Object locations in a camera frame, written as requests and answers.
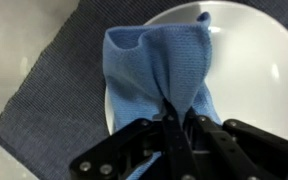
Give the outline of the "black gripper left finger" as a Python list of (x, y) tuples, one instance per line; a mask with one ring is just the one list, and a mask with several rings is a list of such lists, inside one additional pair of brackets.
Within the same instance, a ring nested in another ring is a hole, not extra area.
[(169, 170), (172, 180), (196, 180), (198, 173), (192, 149), (183, 132), (175, 108), (163, 100), (165, 115), (162, 120)]

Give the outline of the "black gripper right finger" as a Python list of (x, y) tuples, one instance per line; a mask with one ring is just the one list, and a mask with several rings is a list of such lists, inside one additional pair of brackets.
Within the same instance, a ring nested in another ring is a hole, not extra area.
[(270, 180), (274, 176), (260, 168), (208, 116), (190, 108), (183, 124), (193, 149), (200, 180)]

